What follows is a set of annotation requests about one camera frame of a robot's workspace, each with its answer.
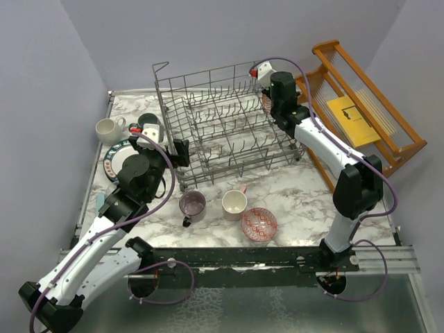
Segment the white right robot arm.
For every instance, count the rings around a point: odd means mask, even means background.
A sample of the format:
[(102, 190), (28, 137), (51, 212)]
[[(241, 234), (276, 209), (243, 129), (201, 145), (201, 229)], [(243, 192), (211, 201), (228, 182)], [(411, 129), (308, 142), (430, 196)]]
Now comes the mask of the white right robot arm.
[(268, 69), (256, 74), (259, 84), (267, 90), (271, 100), (271, 116), (279, 129), (296, 139), (320, 157), (337, 177), (333, 192), (336, 208), (330, 231), (322, 240), (326, 247), (318, 255), (320, 266), (335, 271), (343, 264), (343, 254), (351, 247), (351, 240), (360, 218), (374, 209), (383, 197), (381, 160), (364, 156), (339, 140), (327, 128), (312, 119), (309, 108), (298, 104), (296, 82), (291, 73)]

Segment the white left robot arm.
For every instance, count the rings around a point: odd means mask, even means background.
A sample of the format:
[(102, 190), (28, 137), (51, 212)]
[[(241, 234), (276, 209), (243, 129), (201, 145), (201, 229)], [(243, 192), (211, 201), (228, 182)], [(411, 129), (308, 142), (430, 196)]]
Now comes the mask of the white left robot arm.
[(129, 239), (113, 257), (104, 256), (141, 219), (169, 201), (171, 193), (157, 207), (147, 206), (157, 197), (166, 169), (189, 166), (189, 141), (175, 139), (175, 153), (138, 133), (129, 142), (136, 154), (124, 160), (117, 188), (105, 198), (84, 237), (47, 275), (19, 289), (31, 313), (30, 332), (35, 330), (35, 321), (47, 332), (70, 332), (86, 308), (115, 282), (132, 273), (154, 273), (162, 265), (153, 247), (139, 237)]

